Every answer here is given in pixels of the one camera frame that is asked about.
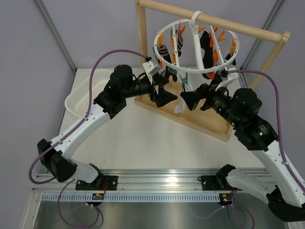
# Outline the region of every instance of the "white robotic arm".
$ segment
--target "white robotic arm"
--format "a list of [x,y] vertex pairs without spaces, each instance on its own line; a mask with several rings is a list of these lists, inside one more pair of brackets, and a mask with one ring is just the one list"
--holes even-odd
[[84,164],[71,157],[97,128],[126,106],[126,98],[149,94],[158,107],[177,99],[176,95],[164,90],[163,86],[169,81],[158,74],[156,65],[148,61],[143,66],[146,74],[141,79],[133,75],[130,66],[117,66],[104,90],[94,99],[87,115],[51,141],[43,139],[38,143],[39,154],[49,149],[41,158],[41,163],[59,182],[74,178],[88,183],[92,188],[99,187],[103,179],[102,172],[92,164]]
[[234,73],[228,74],[226,70],[218,72],[209,85],[204,83],[196,91],[181,93],[181,97],[190,110],[195,109],[198,102],[205,98],[200,109],[205,111],[212,108],[230,123],[235,130],[234,135],[263,163],[275,183],[265,183],[231,165],[221,168],[216,173],[216,179],[222,187],[228,184],[259,198],[283,221],[303,221],[305,181],[286,154],[281,152],[279,137],[272,126],[258,116],[262,102],[255,92],[240,88],[230,97],[228,90],[223,88],[238,78],[233,67],[229,72],[231,70]]

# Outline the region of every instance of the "wooden drying rack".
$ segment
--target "wooden drying rack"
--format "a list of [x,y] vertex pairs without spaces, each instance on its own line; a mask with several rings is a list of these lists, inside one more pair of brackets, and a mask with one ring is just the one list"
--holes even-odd
[[[152,0],[136,0],[140,52],[144,55],[148,55],[145,8],[182,17],[183,19],[191,19],[195,13],[195,11],[192,10],[186,10]],[[260,68],[260,71],[262,72],[266,72],[269,69],[290,36],[290,32],[288,31],[280,34],[206,14],[199,14],[196,18],[196,21],[275,43],[273,49],[270,51],[269,55]],[[250,88],[254,90],[261,79],[262,76],[257,75],[251,83]],[[174,82],[168,83],[165,86],[165,89],[176,95],[179,95],[181,92],[180,84]],[[197,109],[192,112],[186,109],[184,113],[176,114],[174,113],[174,109],[178,101],[173,101],[164,107],[157,108],[156,105],[150,101],[147,95],[143,95],[136,97],[135,103],[138,106],[144,107],[150,111],[161,114],[174,121],[195,128],[224,141],[229,139],[232,132],[232,126],[224,121],[215,111],[211,109],[205,112],[200,111],[199,107],[202,104],[198,104]]]

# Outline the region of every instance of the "gray wall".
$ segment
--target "gray wall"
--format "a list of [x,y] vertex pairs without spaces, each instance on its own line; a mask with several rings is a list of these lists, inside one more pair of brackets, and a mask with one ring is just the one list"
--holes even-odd
[[[305,134],[304,9],[304,0],[284,1],[269,30],[280,33],[288,30],[291,32],[291,36],[267,72],[274,78],[280,91],[281,124],[285,152],[303,178],[305,178],[303,145]],[[250,62],[248,69],[259,69],[271,48],[271,43],[263,42],[254,59]],[[247,82],[250,83],[252,78],[253,76],[247,75]],[[272,85],[266,79],[263,79],[256,92],[263,102],[260,111],[261,116],[276,127],[275,93]]]
[[[78,68],[91,68],[101,55],[112,49],[139,50],[135,0],[42,1]],[[159,1],[190,10],[201,10],[206,14],[260,28],[276,2],[276,0]],[[146,10],[146,17],[149,52],[152,55],[151,47],[158,31],[180,18],[150,9]],[[237,64],[242,64],[254,39],[248,36],[238,36],[241,47],[237,56]],[[164,36],[165,39],[169,41],[170,35]],[[194,66],[196,62],[192,38],[184,37],[184,39],[191,42],[184,42],[181,63]],[[114,67],[121,63],[135,67],[139,66],[140,62],[138,57],[130,54],[115,54],[103,60],[100,66]]]
[[17,229],[36,144],[57,134],[73,74],[33,1],[2,2],[0,31],[0,227]]

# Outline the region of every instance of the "orange clothes peg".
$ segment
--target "orange clothes peg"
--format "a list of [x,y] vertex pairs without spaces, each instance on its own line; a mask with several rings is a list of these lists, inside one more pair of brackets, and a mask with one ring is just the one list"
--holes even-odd
[[235,51],[236,49],[236,39],[233,38],[233,41],[232,41],[232,45],[231,45],[231,48],[230,48],[230,55],[232,56],[233,52]]
[[225,33],[225,30],[223,30],[223,31],[221,32],[221,34],[220,34],[220,36],[219,36],[219,38],[218,38],[218,41],[219,41],[219,42],[221,42],[221,41],[227,39],[226,37],[224,37],[224,33]]
[[217,34],[217,30],[218,30],[218,27],[216,27],[216,28],[214,29],[215,36],[216,36],[216,34]]
[[213,80],[215,77],[215,73],[206,73],[206,76]]
[[202,32],[205,29],[205,26],[203,26],[202,28],[198,29],[198,33]]
[[176,63],[176,51],[173,51],[173,60],[172,63]]
[[172,35],[172,43],[171,43],[171,46],[174,46],[174,38],[175,38],[175,35]]
[[213,40],[211,32],[209,34],[209,38],[210,38],[210,48],[212,48],[214,46],[214,40]]
[[180,29],[181,28],[181,22],[179,22],[179,29],[178,29],[178,33],[179,34],[182,34],[185,30],[185,26],[183,26],[182,30]]
[[159,38],[158,38],[158,47],[160,48],[162,45],[162,40],[163,40],[163,33],[160,34]]
[[214,52],[213,52],[213,60],[214,60],[214,65],[218,62],[219,60],[219,57],[218,57],[218,53],[217,53],[217,50],[214,49]]

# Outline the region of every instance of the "wooden base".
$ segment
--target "wooden base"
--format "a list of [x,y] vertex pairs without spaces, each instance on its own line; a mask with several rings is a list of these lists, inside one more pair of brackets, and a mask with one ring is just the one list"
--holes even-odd
[[204,112],[199,109],[202,107],[205,100],[201,100],[194,111],[190,111],[186,108],[184,113],[176,114],[174,113],[174,110],[179,102],[181,84],[169,82],[164,88],[165,90],[177,95],[178,99],[160,108],[157,108],[156,104],[150,101],[148,95],[136,97],[134,103],[140,107],[158,113],[164,117],[170,118],[220,140],[227,141],[229,139],[232,127],[213,109]]

